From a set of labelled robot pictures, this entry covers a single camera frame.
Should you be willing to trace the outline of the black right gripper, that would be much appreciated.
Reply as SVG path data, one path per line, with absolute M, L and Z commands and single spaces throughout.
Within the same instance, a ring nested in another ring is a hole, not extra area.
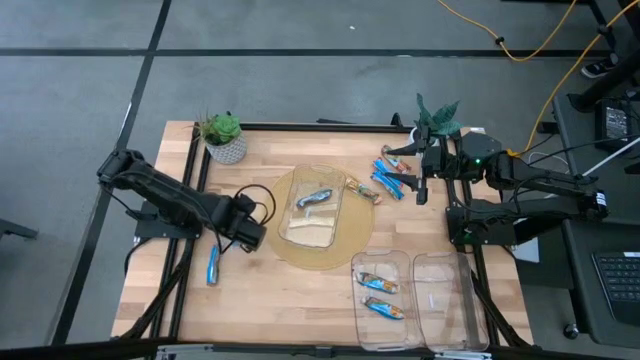
M 418 131 L 418 141 L 404 147 L 386 149 L 384 153 L 391 156 L 420 155 L 419 176 L 399 173 L 396 179 L 409 186 L 413 192 L 418 192 L 418 204 L 425 205 L 428 200 L 427 179 L 436 178 L 445 173 L 448 145 L 445 136 L 433 135 L 427 125 L 419 125 Z

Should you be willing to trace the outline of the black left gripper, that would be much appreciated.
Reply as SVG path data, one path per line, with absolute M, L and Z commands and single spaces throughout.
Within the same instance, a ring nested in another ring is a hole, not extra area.
M 266 234 L 266 227 L 253 216 L 258 204 L 249 196 L 238 194 L 231 198 L 230 213 L 222 227 L 222 234 L 238 243 L 245 252 L 256 251 Z

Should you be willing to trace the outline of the dark blue granola bar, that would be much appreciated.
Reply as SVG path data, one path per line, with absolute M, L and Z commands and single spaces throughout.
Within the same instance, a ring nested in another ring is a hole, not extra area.
M 330 188 L 318 190 L 310 195 L 301 197 L 296 202 L 297 208 L 304 208 L 309 205 L 321 203 L 331 198 L 333 191 Z
M 214 245 L 210 252 L 209 262 L 208 262 L 207 272 L 206 272 L 206 284 L 208 286 L 214 286 L 218 283 L 219 258 L 220 258 L 220 248 L 218 245 Z

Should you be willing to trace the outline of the green brown granola bar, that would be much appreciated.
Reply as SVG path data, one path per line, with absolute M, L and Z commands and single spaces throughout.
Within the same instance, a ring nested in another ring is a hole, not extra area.
M 353 178 L 348 178 L 346 180 L 345 186 L 350 191 L 370 201 L 374 205 L 378 205 L 382 202 L 382 198 L 379 193 L 374 192 L 369 187 L 367 187 L 366 185 L 360 183 L 359 181 Z

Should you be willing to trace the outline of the blue orange granola bar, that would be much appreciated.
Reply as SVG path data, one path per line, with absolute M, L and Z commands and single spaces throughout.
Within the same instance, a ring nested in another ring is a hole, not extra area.
M 402 320 L 405 318 L 405 313 L 401 308 L 382 299 L 373 296 L 366 296 L 362 299 L 362 303 L 369 310 L 372 310 L 385 318 L 393 320 Z
M 359 285 L 365 288 L 386 294 L 397 294 L 400 290 L 397 283 L 369 272 L 358 272 L 355 279 Z

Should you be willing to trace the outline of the succulent in patterned pot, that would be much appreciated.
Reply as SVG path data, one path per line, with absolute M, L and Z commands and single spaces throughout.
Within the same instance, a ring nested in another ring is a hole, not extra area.
M 194 124 L 196 138 L 201 139 L 210 156 L 220 164 L 239 163 L 247 154 L 248 145 L 237 116 L 206 114 Z

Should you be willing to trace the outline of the round woven yellow placemat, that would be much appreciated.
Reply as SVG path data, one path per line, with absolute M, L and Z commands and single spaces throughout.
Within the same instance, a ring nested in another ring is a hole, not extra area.
M 375 223 L 374 204 L 345 186 L 332 245 L 326 249 L 320 249 L 290 243 L 279 235 L 278 227 L 284 213 L 294 169 L 280 177 L 271 187 L 276 205 L 270 208 L 274 212 L 274 217 L 267 224 L 265 241 L 277 256 L 290 265 L 302 269 L 329 270 L 349 262 L 369 242 Z M 342 172 L 346 180 L 355 179 L 351 174 Z

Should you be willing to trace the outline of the white paper sheet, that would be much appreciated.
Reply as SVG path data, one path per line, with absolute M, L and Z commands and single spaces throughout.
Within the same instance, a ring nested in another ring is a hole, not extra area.
M 510 247 L 511 254 L 517 259 L 530 263 L 540 262 L 539 238 L 534 237 L 520 245 Z

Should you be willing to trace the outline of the black power adapter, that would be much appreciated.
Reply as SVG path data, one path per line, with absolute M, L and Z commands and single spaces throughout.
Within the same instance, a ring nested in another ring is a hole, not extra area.
M 604 98 L 595 107 L 595 147 L 615 152 L 630 144 L 640 130 L 640 114 L 630 101 Z

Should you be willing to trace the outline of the black crossbar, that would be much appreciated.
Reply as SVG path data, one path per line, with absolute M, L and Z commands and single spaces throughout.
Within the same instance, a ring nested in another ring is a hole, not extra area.
M 116 339 L 103 342 L 50 345 L 0 350 L 0 360 L 131 360 L 152 355 L 168 357 L 182 353 L 256 353 L 305 355 L 319 359 L 338 356 L 374 356 L 358 346 L 265 345 L 239 343 L 178 342 L 173 338 Z M 546 351 L 540 348 L 490 346 L 484 351 L 439 351 L 427 348 L 392 350 L 391 356 L 427 360 L 622 360 L 606 356 Z

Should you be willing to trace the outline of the person's black shoe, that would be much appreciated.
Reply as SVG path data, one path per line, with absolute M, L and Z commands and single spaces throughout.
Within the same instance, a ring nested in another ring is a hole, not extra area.
M 618 62 L 619 60 L 617 58 L 609 57 L 606 59 L 601 59 L 595 63 L 583 66 L 580 70 L 580 73 L 589 79 L 600 78 L 613 70 Z

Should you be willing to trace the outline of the black desk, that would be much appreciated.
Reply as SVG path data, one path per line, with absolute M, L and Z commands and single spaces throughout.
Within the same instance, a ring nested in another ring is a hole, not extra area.
M 636 160 L 629 154 L 610 160 L 607 151 L 597 149 L 592 144 L 595 114 L 576 110 L 567 95 L 554 98 L 553 112 L 563 145 L 571 149 L 566 154 L 570 171 L 596 176 L 609 209 L 601 222 L 566 220 L 562 224 L 578 328 L 600 345 L 640 349 L 640 327 L 614 319 L 592 259 L 597 252 L 640 252 L 640 175 L 624 171 Z

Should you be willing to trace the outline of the black chair base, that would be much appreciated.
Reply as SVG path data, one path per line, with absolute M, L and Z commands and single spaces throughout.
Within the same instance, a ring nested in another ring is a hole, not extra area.
M 38 236 L 38 231 L 0 218 L 0 240 L 5 235 L 15 235 L 33 240 Z

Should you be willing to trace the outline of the black keyboard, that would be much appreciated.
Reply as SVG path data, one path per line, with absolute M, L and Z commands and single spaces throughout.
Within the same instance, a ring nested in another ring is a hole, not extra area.
M 614 319 L 640 327 L 640 252 L 597 252 L 592 259 Z

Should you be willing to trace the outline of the black aluminium table frame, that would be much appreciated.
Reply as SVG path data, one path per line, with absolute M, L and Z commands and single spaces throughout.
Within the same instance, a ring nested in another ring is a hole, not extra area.
M 156 167 L 181 179 L 191 131 L 186 122 L 169 121 Z M 375 206 L 375 226 L 366 250 L 401 250 L 411 259 L 420 253 L 453 251 L 445 223 L 449 205 L 444 181 L 429 181 L 425 206 L 407 191 L 395 201 L 369 180 L 372 161 L 382 145 L 401 147 L 408 133 L 391 126 L 326 124 L 244 124 L 248 154 L 236 165 L 209 166 L 206 191 L 233 195 L 240 186 L 271 187 L 296 165 L 323 163 L 348 171 L 382 193 Z M 230 249 L 223 255 L 218 286 L 207 286 L 206 265 L 215 242 L 207 232 L 195 242 L 194 258 L 179 320 L 178 339 L 206 343 L 312 346 L 358 345 L 352 300 L 351 256 L 328 271 L 290 266 L 265 243 L 252 254 Z M 121 335 L 158 293 L 168 240 L 150 240 L 131 257 L 111 335 Z M 533 342 L 514 259 L 502 248 L 483 247 L 493 301 L 518 335 Z

